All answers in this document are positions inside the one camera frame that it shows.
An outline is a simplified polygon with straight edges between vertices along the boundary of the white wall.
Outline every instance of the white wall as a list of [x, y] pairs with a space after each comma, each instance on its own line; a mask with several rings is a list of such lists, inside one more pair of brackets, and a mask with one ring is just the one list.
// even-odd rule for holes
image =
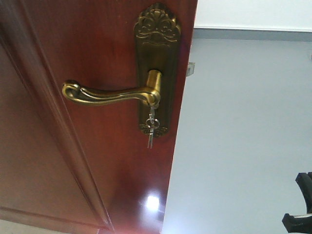
[[311, 0], [198, 0], [195, 27], [312, 32]]
[[286, 234], [312, 171], [312, 43], [195, 39], [162, 234]]

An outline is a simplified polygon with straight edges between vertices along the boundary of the ceiling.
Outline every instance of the ceiling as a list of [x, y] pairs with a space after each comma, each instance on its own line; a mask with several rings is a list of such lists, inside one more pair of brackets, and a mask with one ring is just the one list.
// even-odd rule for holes
[[311, 0], [198, 0], [195, 28], [312, 32]]

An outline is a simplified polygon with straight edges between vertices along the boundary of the door panel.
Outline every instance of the door panel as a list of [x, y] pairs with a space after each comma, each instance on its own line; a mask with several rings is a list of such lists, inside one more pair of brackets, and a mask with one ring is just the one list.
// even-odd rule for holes
[[[196, 1], [163, 2], [177, 15], [182, 34], [170, 129], [155, 139], [153, 149], [147, 149], [148, 138], [138, 128], [137, 100], [80, 106], [64, 100], [60, 89], [67, 79], [103, 90], [136, 87], [134, 24], [153, 3], [2, 3], [9, 12], [2, 24], [4, 43], [12, 48], [25, 85], [39, 100], [42, 118], [97, 221], [119, 233], [159, 233], [161, 229]], [[146, 210], [151, 195], [160, 201], [156, 213]]]
[[0, 64], [0, 217], [23, 211], [97, 225], [2, 46]]

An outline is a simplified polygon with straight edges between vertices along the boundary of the door handle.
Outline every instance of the door handle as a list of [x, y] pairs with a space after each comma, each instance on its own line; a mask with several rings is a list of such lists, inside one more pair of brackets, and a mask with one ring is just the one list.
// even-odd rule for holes
[[78, 104], [106, 105], [128, 99], [139, 99], [146, 106], [157, 107], [160, 102], [161, 72], [151, 70], [145, 87], [120, 91], [103, 91], [81, 86], [75, 80], [68, 80], [63, 84], [63, 95]]
[[141, 12], [134, 25], [138, 88], [103, 91], [81, 86], [75, 80], [63, 84], [63, 95], [85, 105], [106, 105], [128, 99], [139, 99], [139, 128], [150, 134], [146, 124], [150, 107], [155, 109], [159, 127], [154, 136], [166, 134], [170, 127], [176, 82], [181, 28], [175, 15], [162, 3]]

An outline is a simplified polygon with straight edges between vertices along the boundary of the decorative scroll pattern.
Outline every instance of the decorative scroll pattern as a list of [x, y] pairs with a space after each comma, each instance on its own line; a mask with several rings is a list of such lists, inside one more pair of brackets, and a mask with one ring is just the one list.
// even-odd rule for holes
[[180, 34], [176, 17], [161, 3], [155, 3], [141, 12], [135, 25], [136, 37], [149, 39], [156, 44], [176, 42]]

